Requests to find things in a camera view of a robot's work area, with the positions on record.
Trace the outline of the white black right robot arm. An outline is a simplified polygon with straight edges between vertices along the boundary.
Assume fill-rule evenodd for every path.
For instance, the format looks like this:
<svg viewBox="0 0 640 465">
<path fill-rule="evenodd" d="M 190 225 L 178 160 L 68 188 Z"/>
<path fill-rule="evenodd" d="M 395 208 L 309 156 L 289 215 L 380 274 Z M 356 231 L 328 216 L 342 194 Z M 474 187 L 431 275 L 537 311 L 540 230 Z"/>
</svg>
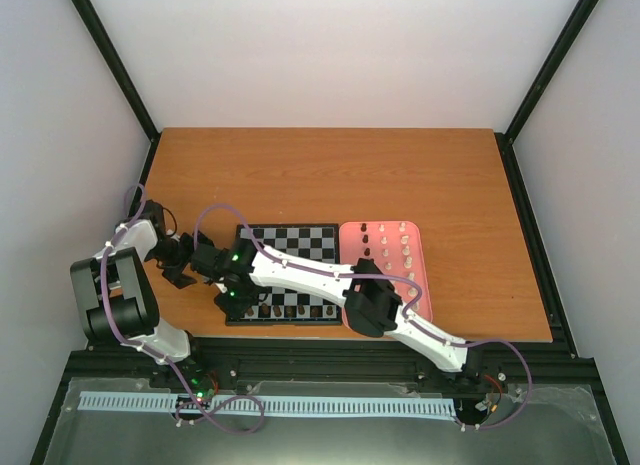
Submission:
<svg viewBox="0 0 640 465">
<path fill-rule="evenodd" d="M 464 339 L 448 334 L 416 314 L 395 291 L 402 282 L 416 289 L 409 279 L 382 274 L 373 261 L 360 259 L 354 265 L 327 264 L 280 252 L 251 239 L 238 239 L 230 249 L 199 244 L 191 258 L 191 269 L 215 284 L 216 305 L 233 319 L 259 304 L 270 288 L 308 294 L 342 309 L 354 332 L 368 338 L 393 338 L 425 356 L 439 370 L 460 373 L 467 363 Z"/>
</svg>

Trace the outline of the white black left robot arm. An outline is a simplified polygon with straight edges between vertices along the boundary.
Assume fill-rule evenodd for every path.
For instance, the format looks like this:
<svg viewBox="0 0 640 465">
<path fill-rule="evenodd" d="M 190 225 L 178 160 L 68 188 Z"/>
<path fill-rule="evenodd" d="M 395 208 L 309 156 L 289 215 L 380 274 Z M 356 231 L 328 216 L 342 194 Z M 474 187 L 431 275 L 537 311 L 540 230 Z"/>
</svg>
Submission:
<svg viewBox="0 0 640 465">
<path fill-rule="evenodd" d="M 196 283 L 184 273 L 194 252 L 193 237 L 165 224 L 168 210 L 148 201 L 118 224 L 114 237 L 93 256 L 70 267 L 70 278 L 85 336 L 91 343 L 117 341 L 165 365 L 186 387 L 201 385 L 208 363 L 192 353 L 192 337 L 160 317 L 144 264 L 154 261 L 178 289 Z"/>
</svg>

